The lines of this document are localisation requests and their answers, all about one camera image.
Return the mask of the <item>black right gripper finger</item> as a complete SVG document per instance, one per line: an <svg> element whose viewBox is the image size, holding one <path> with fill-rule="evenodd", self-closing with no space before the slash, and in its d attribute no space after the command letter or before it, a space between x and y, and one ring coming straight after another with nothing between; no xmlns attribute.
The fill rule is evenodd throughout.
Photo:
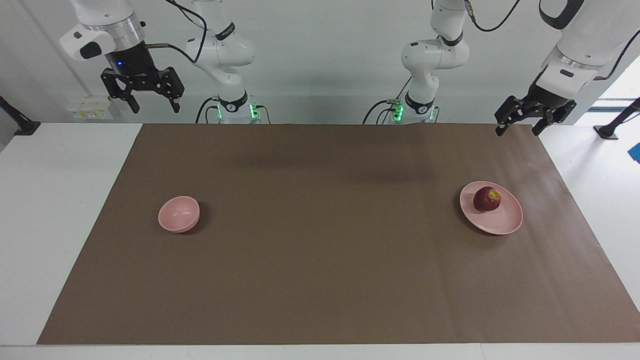
<svg viewBox="0 0 640 360"><path fill-rule="evenodd" d="M119 75L111 68L102 71L102 82L110 96L115 100L125 101L133 114L138 114L140 105L132 92L135 90L135 82L123 75Z"/></svg>
<svg viewBox="0 0 640 360"><path fill-rule="evenodd" d="M160 94L167 100L174 113L180 112L180 100L185 93L185 86L173 67L158 72L160 80Z"/></svg>

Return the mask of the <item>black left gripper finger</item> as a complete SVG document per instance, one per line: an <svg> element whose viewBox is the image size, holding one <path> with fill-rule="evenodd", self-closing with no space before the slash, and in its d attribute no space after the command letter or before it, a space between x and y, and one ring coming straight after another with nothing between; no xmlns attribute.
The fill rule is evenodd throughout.
<svg viewBox="0 0 640 360"><path fill-rule="evenodd" d="M540 136L541 133L549 126L564 123L569 114L573 112L576 105L577 103L575 101L568 101L566 104L556 109L551 109L549 106L542 104L538 105L541 112L540 119L533 126L532 134L536 137Z"/></svg>
<svg viewBox="0 0 640 360"><path fill-rule="evenodd" d="M524 100L516 98L516 96L508 96L506 100L494 113L497 126L494 130L498 137L502 137L510 125L525 119L523 115Z"/></svg>

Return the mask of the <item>dark red apple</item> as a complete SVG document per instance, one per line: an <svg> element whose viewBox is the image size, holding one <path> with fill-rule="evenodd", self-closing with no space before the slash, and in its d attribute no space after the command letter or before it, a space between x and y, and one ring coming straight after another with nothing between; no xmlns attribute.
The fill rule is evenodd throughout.
<svg viewBox="0 0 640 360"><path fill-rule="evenodd" d="M493 186L481 187L473 197L473 206L479 212L493 212L501 203L502 194Z"/></svg>

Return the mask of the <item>pink plate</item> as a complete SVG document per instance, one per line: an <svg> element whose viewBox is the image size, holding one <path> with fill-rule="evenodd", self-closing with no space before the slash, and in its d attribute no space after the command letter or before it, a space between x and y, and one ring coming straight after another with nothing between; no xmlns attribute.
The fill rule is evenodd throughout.
<svg viewBox="0 0 640 360"><path fill-rule="evenodd" d="M495 210L483 212L475 208L474 196L484 187L494 188L501 196ZM490 235L503 236L517 231L524 220L521 203L505 187L490 181L473 181L462 187L459 205L467 221Z"/></svg>

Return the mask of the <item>pink bowl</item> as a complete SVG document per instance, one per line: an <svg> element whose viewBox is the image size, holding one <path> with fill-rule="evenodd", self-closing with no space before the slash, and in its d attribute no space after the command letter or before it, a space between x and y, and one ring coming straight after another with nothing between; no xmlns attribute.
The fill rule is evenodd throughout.
<svg viewBox="0 0 640 360"><path fill-rule="evenodd" d="M164 230L182 234L194 228L201 218L199 202L190 196L176 196L158 210L157 222Z"/></svg>

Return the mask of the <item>black clamp stand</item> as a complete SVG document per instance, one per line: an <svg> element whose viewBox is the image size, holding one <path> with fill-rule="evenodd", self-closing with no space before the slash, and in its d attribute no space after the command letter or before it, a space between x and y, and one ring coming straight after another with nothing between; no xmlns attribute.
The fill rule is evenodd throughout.
<svg viewBox="0 0 640 360"><path fill-rule="evenodd" d="M594 125L592 129L604 140L616 141L618 139L615 130L635 116L640 116L640 96L623 109L610 123L606 125Z"/></svg>
<svg viewBox="0 0 640 360"><path fill-rule="evenodd" d="M35 121L16 109L4 97L0 95L0 109L2 109L18 126L15 136L30 136L41 126L41 121Z"/></svg>

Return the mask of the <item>brown table mat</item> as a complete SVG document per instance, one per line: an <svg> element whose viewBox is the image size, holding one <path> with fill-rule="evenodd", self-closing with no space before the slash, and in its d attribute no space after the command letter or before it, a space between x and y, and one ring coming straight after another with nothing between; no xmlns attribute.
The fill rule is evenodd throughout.
<svg viewBox="0 0 640 360"><path fill-rule="evenodd" d="M488 234L471 182L518 199ZM198 223L158 224L169 199ZM539 137L489 124L146 124L40 345L640 342Z"/></svg>

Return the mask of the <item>white wall socket strip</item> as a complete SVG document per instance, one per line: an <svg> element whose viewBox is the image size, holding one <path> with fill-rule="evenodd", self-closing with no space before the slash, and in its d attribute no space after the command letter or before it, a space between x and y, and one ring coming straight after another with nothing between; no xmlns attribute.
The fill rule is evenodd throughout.
<svg viewBox="0 0 640 360"><path fill-rule="evenodd" d="M67 114L76 121L112 121L118 109L107 96L75 98L65 107Z"/></svg>

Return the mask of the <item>dark window frame bar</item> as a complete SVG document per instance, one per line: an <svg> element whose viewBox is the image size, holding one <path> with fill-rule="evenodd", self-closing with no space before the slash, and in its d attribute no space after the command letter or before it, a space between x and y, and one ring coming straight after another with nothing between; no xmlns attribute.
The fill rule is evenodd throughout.
<svg viewBox="0 0 640 360"><path fill-rule="evenodd" d="M596 100L588 113L621 113L629 107L637 98L601 98Z"/></svg>

